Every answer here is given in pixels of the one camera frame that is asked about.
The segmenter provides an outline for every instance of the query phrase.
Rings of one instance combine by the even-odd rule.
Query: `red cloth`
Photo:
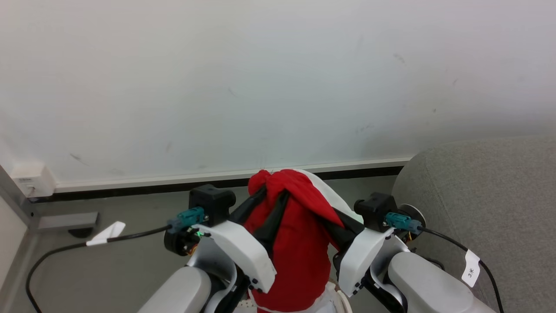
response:
[[[270,214],[280,193],[290,192],[276,241],[273,264],[277,275],[268,294],[253,291],[255,302],[267,309],[293,312],[308,309],[323,292],[330,274],[330,237],[315,214],[343,226],[328,201],[309,178],[291,169],[270,174],[261,170],[249,180],[253,195],[266,184],[266,198],[245,223],[253,233]]]

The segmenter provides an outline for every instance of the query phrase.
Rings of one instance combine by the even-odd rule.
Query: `gray sofa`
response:
[[[556,137],[437,146],[408,162],[393,195],[488,265],[505,312],[556,312]],[[412,245],[461,277],[465,253],[455,245],[426,233]],[[498,310],[484,271],[472,290]]]

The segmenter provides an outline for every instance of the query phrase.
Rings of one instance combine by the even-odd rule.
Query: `power outlet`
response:
[[[42,163],[17,164],[10,177],[27,198],[51,196],[56,187],[52,173]]]

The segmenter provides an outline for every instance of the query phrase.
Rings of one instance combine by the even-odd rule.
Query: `black cable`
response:
[[[436,231],[432,231],[428,228],[425,227],[417,227],[418,230],[423,231],[425,233],[429,233],[429,234],[433,234],[435,236],[438,236],[444,240],[447,240],[453,244],[455,244],[456,246],[460,247],[463,251],[467,252],[467,249],[463,244],[453,240],[452,238],[441,234],[439,232]],[[488,277],[490,278],[490,282],[492,283],[492,287],[494,288],[494,295],[496,296],[496,302],[498,302],[498,310],[500,311],[500,313],[504,313],[504,309],[502,308],[502,300],[500,298],[500,292],[498,291],[498,286],[496,285],[496,281],[494,280],[494,276],[492,275],[492,273],[490,272],[490,269],[488,268],[488,266],[486,266],[485,262],[483,262],[483,260],[479,260],[479,264],[481,264],[481,266],[483,267],[483,269],[485,270],[485,272],[487,272],[486,274],[488,275]]]
[[[431,262],[431,263],[434,263],[434,264],[438,265],[440,267],[440,269],[443,270],[444,272],[446,271],[446,268],[444,267],[444,264],[442,264],[442,262],[440,262],[438,260],[435,260],[433,258],[430,258],[430,257],[422,257],[422,258]]]
[[[152,234],[156,234],[156,233],[160,233],[163,231],[166,231],[168,229],[172,228],[171,225],[166,225],[164,227],[160,227],[160,228],[156,228],[153,229],[151,231],[146,231],[146,232],[141,232],[141,233],[136,233],[136,234],[131,234],[131,235],[126,235],[126,236],[121,236],[121,237],[114,237],[114,238],[108,238],[106,239],[106,242],[114,242],[114,241],[122,241],[122,240],[128,240],[128,239],[134,239],[134,238],[140,238],[140,237],[144,237],[144,236],[148,236],[148,235],[152,235]],[[31,267],[31,270],[29,271],[29,274],[27,274],[27,281],[25,282],[25,293],[27,294],[27,297],[29,298],[29,301],[31,302],[31,304],[33,305],[33,308],[35,309],[35,311],[37,313],[42,313],[41,309],[38,307],[37,301],[35,301],[33,295],[31,294],[31,277],[33,276],[33,273],[35,272],[35,270],[38,268],[38,266],[49,256],[58,253],[58,252],[63,252],[63,251],[68,251],[68,250],[72,250],[72,249],[76,249],[76,248],[82,248],[82,247],[87,247],[87,243],[86,242],[82,242],[82,243],[77,243],[77,244],[72,244],[70,246],[66,246],[66,247],[61,247],[58,249],[54,249],[54,250],[50,250],[47,253],[45,253],[40,259],[38,259],[38,261],[33,265],[33,267]]]

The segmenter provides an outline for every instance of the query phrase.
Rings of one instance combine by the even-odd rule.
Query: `teal connector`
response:
[[[418,229],[421,222],[411,219],[409,216],[390,212],[386,214],[386,223],[390,227],[409,231],[413,234],[421,233],[421,230]]]
[[[183,211],[168,221],[168,225],[172,225],[172,228],[168,230],[169,233],[176,233],[180,230],[199,224],[205,221],[205,210],[201,207],[191,208],[189,210]]]

